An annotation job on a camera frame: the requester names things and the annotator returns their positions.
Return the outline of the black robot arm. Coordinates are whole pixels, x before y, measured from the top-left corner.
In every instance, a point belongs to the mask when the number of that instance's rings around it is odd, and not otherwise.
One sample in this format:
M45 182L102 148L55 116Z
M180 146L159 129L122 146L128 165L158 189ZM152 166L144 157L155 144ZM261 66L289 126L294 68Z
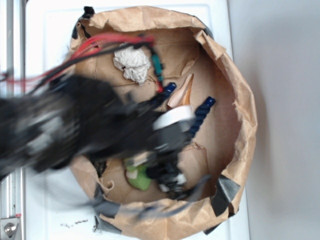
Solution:
M1 178L21 167L60 169L80 155L132 160L143 154L147 175L172 199L196 195L208 178L185 190L178 169L196 117L188 111L172 120L157 111L175 88L170 83L149 100L123 103L107 82L70 75L41 94L1 99Z

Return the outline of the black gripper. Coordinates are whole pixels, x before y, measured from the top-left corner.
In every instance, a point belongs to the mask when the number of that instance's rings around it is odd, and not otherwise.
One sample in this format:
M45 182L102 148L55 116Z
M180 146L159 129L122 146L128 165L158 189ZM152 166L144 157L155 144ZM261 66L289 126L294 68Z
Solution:
M153 124L155 160L149 160L146 174L173 200L196 200L209 176L202 177L191 189L185 189L186 177L178 167L179 154L191 143L212 108L202 104L195 111L181 105L162 114Z

